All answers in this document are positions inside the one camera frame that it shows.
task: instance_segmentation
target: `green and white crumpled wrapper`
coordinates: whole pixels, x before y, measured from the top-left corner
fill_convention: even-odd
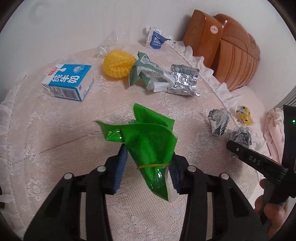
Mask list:
[[[175,84],[175,79],[157,64],[152,63],[145,53],[138,52],[139,59],[134,63],[129,77],[129,85],[132,86],[142,79],[146,89],[153,92],[166,90]]]

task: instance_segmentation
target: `round sticker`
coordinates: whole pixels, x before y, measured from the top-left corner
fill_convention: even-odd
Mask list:
[[[210,30],[211,30],[211,32],[212,32],[213,34],[218,33],[218,27],[215,26],[215,25],[212,25],[212,26],[210,27]]]

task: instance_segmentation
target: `silver rivet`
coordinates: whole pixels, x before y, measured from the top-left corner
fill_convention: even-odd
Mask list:
[[[104,171],[106,171],[106,167],[105,167],[105,166],[99,166],[99,167],[97,168],[97,171],[98,171],[98,172],[104,172]]]
[[[221,174],[221,177],[222,177],[222,179],[224,179],[224,180],[228,180],[229,175],[228,175],[227,173],[222,173],[222,174]]]
[[[196,167],[195,166],[189,166],[189,167],[187,167],[187,170],[190,171],[190,172],[195,172]]]
[[[64,178],[66,179],[66,180],[69,180],[69,179],[71,179],[72,178],[72,173],[66,173],[65,175],[64,175]]]

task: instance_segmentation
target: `red logo on milk carton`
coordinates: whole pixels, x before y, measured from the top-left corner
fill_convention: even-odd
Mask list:
[[[48,75],[52,75],[56,70],[57,70],[57,67],[54,67],[54,68],[49,72]]]

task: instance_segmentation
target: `yellow yarn ball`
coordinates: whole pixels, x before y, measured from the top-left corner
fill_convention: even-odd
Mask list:
[[[105,56],[103,71],[113,78],[127,77],[135,62],[136,58],[131,54],[121,50],[113,50]]]

